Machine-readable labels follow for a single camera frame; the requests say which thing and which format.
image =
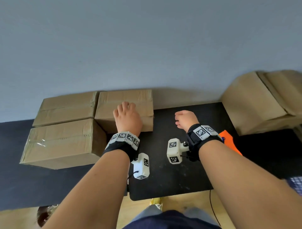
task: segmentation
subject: shoe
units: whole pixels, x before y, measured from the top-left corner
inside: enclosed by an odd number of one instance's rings
[[[152,198],[150,205],[155,205],[159,210],[162,211],[162,200],[161,198]]]

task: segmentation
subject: gray wall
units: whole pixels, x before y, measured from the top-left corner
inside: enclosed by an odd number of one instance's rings
[[[255,69],[301,70],[301,0],[0,0],[0,122],[43,98],[155,88],[155,108],[216,101]]]

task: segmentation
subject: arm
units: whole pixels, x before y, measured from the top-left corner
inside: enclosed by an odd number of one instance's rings
[[[123,102],[114,110],[118,132],[139,136],[142,121],[135,104]],[[43,228],[116,228],[130,166],[122,150],[105,153],[70,191]]]
[[[190,111],[175,119],[186,132],[199,123]],[[217,140],[199,158],[236,228],[300,228],[302,198],[286,183]]]

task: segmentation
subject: brown cardboard box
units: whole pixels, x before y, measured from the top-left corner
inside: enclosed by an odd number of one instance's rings
[[[106,147],[106,134],[91,118],[30,130],[20,164],[63,169],[94,164]]]
[[[94,118],[97,99],[98,92],[45,98],[34,120],[33,127]]]
[[[291,128],[302,123],[301,83],[295,71],[251,72],[237,77],[221,101],[239,135]]]
[[[136,104],[136,110],[143,121],[142,132],[153,131],[152,90],[129,90],[100,92],[95,120],[108,133],[117,133],[113,110],[123,101]]]

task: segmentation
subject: jeans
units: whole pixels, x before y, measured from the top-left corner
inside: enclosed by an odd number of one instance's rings
[[[151,215],[158,215],[160,213],[162,213],[162,211],[160,209],[158,209],[155,205],[150,205],[145,210],[143,210],[141,213],[139,213],[136,217],[134,217],[134,219],[131,220],[131,222],[141,219],[143,217],[147,217],[147,216],[151,216]],[[201,219],[210,224],[219,226],[219,224],[214,219],[212,219],[212,217],[208,213],[206,213],[205,211],[203,211],[199,208],[196,208],[196,207],[188,208],[184,211],[183,214],[184,214],[184,216],[186,216],[188,218]]]

